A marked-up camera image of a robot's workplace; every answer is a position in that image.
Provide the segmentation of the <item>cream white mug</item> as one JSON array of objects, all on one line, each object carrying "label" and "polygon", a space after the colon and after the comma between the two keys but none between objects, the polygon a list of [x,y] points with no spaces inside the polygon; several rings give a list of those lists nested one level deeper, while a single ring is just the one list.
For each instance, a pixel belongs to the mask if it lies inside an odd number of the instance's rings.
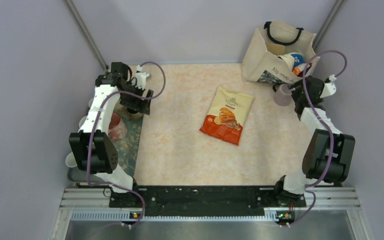
[{"label": "cream white mug", "polygon": [[65,164],[67,167],[69,168],[76,168],[77,167],[77,162],[76,162],[76,159],[74,157],[74,154],[73,152],[70,152],[66,158],[65,158]]}]

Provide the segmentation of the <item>small brown striped cup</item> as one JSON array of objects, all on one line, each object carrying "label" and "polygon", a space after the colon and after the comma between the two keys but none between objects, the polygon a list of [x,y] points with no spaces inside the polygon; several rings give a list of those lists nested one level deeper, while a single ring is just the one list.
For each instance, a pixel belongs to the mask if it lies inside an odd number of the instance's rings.
[{"label": "small brown striped cup", "polygon": [[131,116],[135,116],[135,117],[141,115],[140,112],[138,112],[138,111],[136,111],[136,110],[133,110],[133,109],[130,109],[130,108],[127,109],[127,112],[128,112]]}]

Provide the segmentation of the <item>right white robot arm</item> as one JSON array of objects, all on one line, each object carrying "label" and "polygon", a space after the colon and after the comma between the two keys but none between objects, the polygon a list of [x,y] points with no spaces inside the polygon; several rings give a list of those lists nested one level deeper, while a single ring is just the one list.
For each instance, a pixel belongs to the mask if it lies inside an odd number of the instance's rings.
[{"label": "right white robot arm", "polygon": [[279,206],[297,201],[306,188],[319,182],[340,184],[349,175],[356,140],[336,128],[321,106],[325,97],[336,92],[336,79],[334,75],[325,80],[308,76],[305,81],[273,86],[275,97],[294,102],[298,119],[312,133],[301,171],[282,176],[274,186],[273,200]]}]

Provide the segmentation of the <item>large pink mug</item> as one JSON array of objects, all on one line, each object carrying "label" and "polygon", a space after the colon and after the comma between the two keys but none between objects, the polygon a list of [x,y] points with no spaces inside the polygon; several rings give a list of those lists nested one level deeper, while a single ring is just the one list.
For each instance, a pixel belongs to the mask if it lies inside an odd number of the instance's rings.
[{"label": "large pink mug", "polygon": [[128,133],[128,128],[119,114],[113,112],[108,127],[108,136],[112,142],[121,140]]}]

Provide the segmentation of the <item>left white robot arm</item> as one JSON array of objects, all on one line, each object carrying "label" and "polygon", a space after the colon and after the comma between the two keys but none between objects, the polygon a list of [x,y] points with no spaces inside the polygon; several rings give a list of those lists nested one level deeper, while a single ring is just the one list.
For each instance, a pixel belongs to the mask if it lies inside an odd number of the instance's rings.
[{"label": "left white robot arm", "polygon": [[149,115],[154,92],[146,89],[151,75],[139,64],[135,71],[123,62],[112,62],[110,70],[95,80],[94,95],[84,123],[68,141],[79,170],[110,183],[121,200],[129,207],[140,202],[139,191],[133,188],[135,180],[119,165],[118,150],[109,130],[117,105],[129,114]]}]

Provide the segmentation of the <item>orange chips bag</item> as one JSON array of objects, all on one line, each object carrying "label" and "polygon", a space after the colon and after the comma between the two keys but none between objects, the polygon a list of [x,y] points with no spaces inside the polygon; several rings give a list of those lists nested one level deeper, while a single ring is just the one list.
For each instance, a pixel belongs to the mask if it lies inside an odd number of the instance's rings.
[{"label": "orange chips bag", "polygon": [[239,145],[254,96],[218,87],[200,131],[208,136]]}]

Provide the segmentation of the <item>blue grey mug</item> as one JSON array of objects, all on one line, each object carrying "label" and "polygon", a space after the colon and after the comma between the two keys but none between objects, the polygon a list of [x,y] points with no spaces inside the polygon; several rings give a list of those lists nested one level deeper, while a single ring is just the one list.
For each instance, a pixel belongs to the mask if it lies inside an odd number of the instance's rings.
[{"label": "blue grey mug", "polygon": [[91,99],[88,101],[88,108],[89,108],[89,109],[92,107],[92,105],[93,105],[93,101],[94,101],[93,98],[91,98]]}]

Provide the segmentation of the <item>lilac mug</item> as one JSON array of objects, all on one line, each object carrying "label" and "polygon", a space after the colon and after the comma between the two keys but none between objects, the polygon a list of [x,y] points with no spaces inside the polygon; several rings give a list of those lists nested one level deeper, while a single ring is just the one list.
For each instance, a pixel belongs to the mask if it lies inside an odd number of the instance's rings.
[{"label": "lilac mug", "polygon": [[288,84],[275,84],[273,101],[281,107],[289,106],[292,102],[292,92]]}]

